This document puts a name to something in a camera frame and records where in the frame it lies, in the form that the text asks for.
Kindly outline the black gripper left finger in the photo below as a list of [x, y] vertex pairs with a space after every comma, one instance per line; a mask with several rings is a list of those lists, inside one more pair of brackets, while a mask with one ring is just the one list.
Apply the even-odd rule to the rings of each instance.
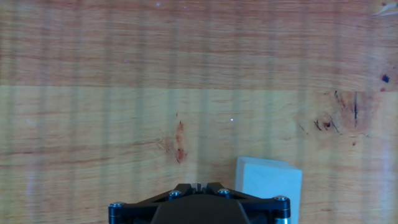
[[199, 184], [178, 184], [174, 189], [138, 203], [113, 202], [108, 205], [109, 224], [152, 223], [156, 211], [167, 202], [198, 193]]

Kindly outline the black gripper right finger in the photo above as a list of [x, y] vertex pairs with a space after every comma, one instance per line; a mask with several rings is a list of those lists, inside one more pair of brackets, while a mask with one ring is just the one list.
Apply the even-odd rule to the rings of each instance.
[[224, 187], [219, 182], [198, 185], [199, 217], [207, 223], [291, 223], [290, 199], [259, 198]]

